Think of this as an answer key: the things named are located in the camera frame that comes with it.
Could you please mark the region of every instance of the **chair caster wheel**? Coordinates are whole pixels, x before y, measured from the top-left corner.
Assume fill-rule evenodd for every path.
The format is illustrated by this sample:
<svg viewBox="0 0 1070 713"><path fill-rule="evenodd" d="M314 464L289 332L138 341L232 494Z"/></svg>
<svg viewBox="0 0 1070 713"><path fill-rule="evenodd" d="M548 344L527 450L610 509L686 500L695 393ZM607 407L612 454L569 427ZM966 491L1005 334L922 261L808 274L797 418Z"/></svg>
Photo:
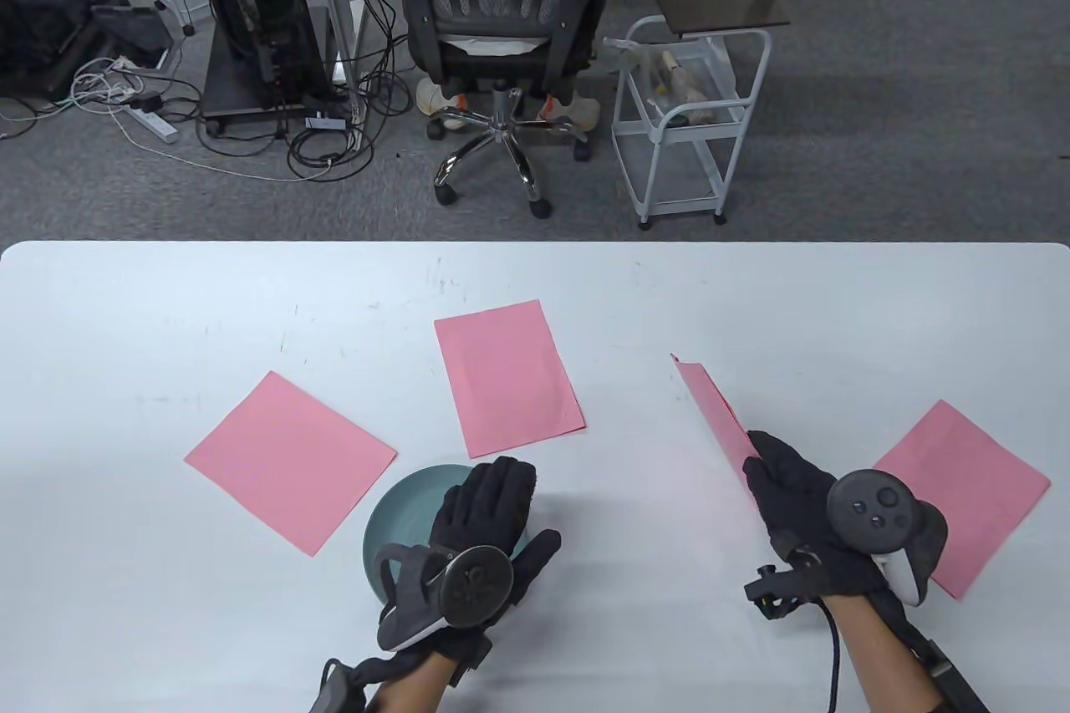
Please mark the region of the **chair caster wheel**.
<svg viewBox="0 0 1070 713"><path fill-rule="evenodd" d="M443 183L441 186L435 186L434 199L439 201L439 206L453 206L457 202L457 191L448 183Z"/></svg>
<svg viewBox="0 0 1070 713"><path fill-rule="evenodd" d="M531 207L532 216L535 216L538 219L547 219L547 217L550 216L550 213L553 212L553 206L551 206L550 201L546 200L545 197L539 200L529 200L528 204Z"/></svg>
<svg viewBox="0 0 1070 713"><path fill-rule="evenodd" d="M442 141L446 137L446 124L442 120L428 120L427 137L432 141Z"/></svg>
<svg viewBox="0 0 1070 713"><path fill-rule="evenodd" d="M572 143L572 162L591 162L591 139Z"/></svg>

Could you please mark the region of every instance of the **gray carpet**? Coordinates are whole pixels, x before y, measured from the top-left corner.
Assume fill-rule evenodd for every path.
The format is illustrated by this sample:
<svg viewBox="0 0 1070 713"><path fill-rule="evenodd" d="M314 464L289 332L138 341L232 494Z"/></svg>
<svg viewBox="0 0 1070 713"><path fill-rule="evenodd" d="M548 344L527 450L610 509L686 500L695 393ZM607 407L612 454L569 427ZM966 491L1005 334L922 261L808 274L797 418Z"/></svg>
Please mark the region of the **gray carpet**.
<svg viewBox="0 0 1070 713"><path fill-rule="evenodd" d="M0 141L0 247L25 239L1070 242L1070 0L783 2L794 25L775 33L727 227L682 215L638 231L601 130L588 164L562 147L532 151L556 208L537 221L493 149L464 168L462 200L439 208L428 184L458 139L428 141L417 112L392 120L372 166L337 185L205 173L137 151L107 117L66 112ZM653 0L610 0L600 34L618 36L654 11ZM203 79L208 29L184 50L180 76L193 82ZM415 86L418 74L407 78ZM612 101L605 66L584 86ZM168 149L288 177L281 147L229 162L199 148L188 124Z"/></svg>

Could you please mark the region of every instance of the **chair base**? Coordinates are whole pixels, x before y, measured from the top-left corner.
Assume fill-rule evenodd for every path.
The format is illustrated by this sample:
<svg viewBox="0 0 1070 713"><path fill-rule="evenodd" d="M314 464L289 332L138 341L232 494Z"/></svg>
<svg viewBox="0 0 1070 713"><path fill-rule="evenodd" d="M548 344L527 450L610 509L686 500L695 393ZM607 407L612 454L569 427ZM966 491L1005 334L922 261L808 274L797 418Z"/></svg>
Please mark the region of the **chair base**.
<svg viewBox="0 0 1070 713"><path fill-rule="evenodd" d="M513 160L514 166L517 168L517 173L520 175L520 181L523 183L524 194L528 195L528 204L531 208L532 215L539 217L539 219L545 219L545 217L550 216L550 203L542 197L539 191L531 163L528 162L528 156L524 155L524 151L520 148L520 142L517 140L518 133L560 133L560 135L572 136L577 141L582 141L582 143L586 142L587 135L581 132L567 118L552 122L547 120L517 120L517 109L520 108L524 93L523 90L520 90L516 86L508 86L501 81L495 82L493 93L494 108L489 117L486 113L470 112L470 110L465 109L440 109L438 112L431 115L430 122L428 123L429 132L432 125L441 124L444 120L462 120L467 124L482 128L482 133L475 136L474 139L465 141L457 151L452 152L450 155L447 155L439 166L439 171L434 176L435 200L443 206L450 206L457 200L457 193L449 185L455 170L469 155L474 154L475 151L480 151L485 145L495 141L505 148L505 152L507 152L509 158Z"/></svg>

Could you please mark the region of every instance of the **office chair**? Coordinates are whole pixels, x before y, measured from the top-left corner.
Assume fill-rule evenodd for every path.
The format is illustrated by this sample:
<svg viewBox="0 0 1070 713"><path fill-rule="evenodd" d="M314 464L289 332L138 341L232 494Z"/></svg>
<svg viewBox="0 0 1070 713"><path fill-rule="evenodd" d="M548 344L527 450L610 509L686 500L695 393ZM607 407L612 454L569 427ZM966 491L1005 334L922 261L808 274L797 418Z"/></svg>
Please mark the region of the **office chair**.
<svg viewBox="0 0 1070 713"><path fill-rule="evenodd" d="M474 139L447 156L434 178L435 200L450 206L457 193L449 179L460 162L491 141L505 147L520 173L532 215L550 216L531 164L517 141L519 132L560 133L575 137L574 158L590 157L586 136L569 120L519 120L523 88L551 93L568 105L578 72L590 66L595 29L606 0L402 0L409 22L409 49L416 66L455 97L477 79L493 81L493 112L489 117L465 109L441 109L428 122L428 136L442 139L443 120L462 120L483 128ZM465 42L503 41L513 55L472 55Z"/></svg>

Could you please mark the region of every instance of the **pink paper sheet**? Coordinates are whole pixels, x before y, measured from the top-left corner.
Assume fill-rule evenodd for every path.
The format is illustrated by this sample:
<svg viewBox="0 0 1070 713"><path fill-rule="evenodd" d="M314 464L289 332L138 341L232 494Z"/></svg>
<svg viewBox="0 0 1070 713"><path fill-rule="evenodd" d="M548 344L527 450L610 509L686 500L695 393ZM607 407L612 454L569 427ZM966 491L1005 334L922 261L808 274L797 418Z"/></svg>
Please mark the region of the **pink paper sheet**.
<svg viewBox="0 0 1070 713"><path fill-rule="evenodd" d="M314 557L395 456L391 446L269 373L186 461Z"/></svg>
<svg viewBox="0 0 1070 713"><path fill-rule="evenodd" d="M939 400L876 467L899 476L947 517L933 579L962 598L1051 481Z"/></svg>
<svg viewBox="0 0 1070 713"><path fill-rule="evenodd" d="M732 466L743 486L746 487L747 476L743 472L743 464L747 457L758 456L758 452L754 451L744 427L739 425L739 419L736 418L735 411L721 395L721 391L717 389L714 380L709 378L706 368L703 368L698 362L681 362L676 356L672 359L676 363L679 376L684 378L684 383L691 391L691 397L694 398L694 403L699 405L706 423L709 424L714 437L720 443L724 456L728 457L729 465Z"/></svg>
<svg viewBox="0 0 1070 713"><path fill-rule="evenodd" d="M473 459L586 425L538 301L435 320L434 330Z"/></svg>

